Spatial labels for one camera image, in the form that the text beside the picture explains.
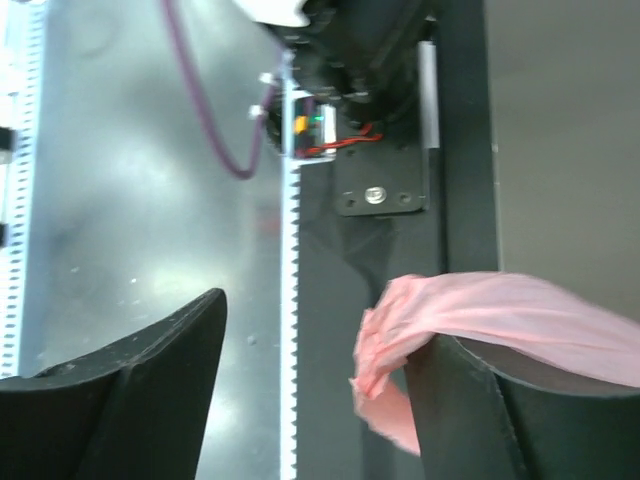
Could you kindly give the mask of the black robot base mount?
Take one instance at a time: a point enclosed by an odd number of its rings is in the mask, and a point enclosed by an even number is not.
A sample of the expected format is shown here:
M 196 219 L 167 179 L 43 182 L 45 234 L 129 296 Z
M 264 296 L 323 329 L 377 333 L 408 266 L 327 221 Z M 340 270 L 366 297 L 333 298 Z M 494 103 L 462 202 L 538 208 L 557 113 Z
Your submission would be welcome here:
M 353 412 L 362 313 L 387 282 L 498 264 L 481 1 L 318 1 L 292 73 L 336 109 L 300 176 L 297 475 L 419 479 Z

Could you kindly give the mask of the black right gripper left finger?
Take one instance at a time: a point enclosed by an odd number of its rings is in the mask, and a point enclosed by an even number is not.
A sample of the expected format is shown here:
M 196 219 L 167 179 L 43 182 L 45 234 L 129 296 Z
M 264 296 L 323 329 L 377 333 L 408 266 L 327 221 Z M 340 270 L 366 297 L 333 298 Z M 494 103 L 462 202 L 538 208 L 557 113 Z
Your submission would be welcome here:
M 211 289 L 99 350 L 2 380 L 2 478 L 194 478 L 226 320 Z

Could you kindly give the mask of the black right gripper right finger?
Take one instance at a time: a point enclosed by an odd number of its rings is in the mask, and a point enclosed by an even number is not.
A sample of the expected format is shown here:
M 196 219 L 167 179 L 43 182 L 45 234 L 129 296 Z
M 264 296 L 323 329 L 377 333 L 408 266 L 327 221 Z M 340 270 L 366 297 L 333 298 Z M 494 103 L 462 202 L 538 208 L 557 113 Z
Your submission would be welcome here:
M 405 367 L 429 479 L 636 479 L 639 392 L 439 335 Z

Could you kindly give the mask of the pink plastic bag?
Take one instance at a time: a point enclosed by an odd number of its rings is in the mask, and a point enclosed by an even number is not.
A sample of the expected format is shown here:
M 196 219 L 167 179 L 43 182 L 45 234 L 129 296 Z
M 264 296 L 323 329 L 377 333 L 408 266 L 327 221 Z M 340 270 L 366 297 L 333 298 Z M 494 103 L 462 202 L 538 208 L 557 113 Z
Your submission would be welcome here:
M 505 272 L 405 275 L 364 311 L 350 380 L 355 413 L 419 455 L 408 396 L 392 372 L 436 335 L 499 345 L 587 378 L 639 385 L 639 325 L 546 280 Z

